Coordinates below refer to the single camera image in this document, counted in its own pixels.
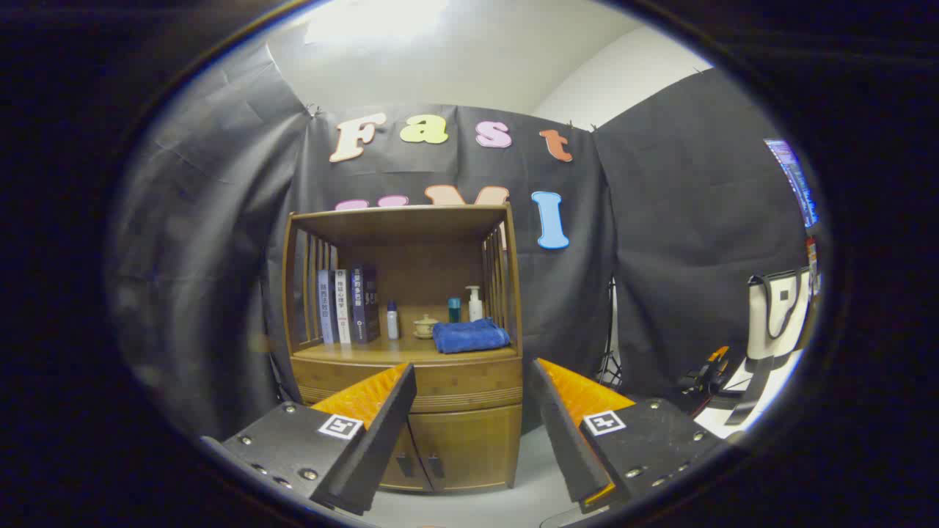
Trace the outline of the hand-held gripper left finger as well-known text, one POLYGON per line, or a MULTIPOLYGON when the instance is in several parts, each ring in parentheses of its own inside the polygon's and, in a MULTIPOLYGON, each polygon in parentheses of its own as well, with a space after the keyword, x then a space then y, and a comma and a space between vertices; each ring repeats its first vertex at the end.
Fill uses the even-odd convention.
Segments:
POLYGON ((205 436, 215 462, 262 494, 305 510, 372 507, 417 394, 410 363, 305 406, 279 404, 226 440, 205 436))

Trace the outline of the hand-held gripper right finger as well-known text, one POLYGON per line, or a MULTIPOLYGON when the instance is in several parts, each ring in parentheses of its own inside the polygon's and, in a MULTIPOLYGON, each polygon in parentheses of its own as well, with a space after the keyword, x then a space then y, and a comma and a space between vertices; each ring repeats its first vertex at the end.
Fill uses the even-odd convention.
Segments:
POLYGON ((730 448, 664 399, 634 401, 544 359, 530 363, 530 391, 583 513, 663 494, 730 448))

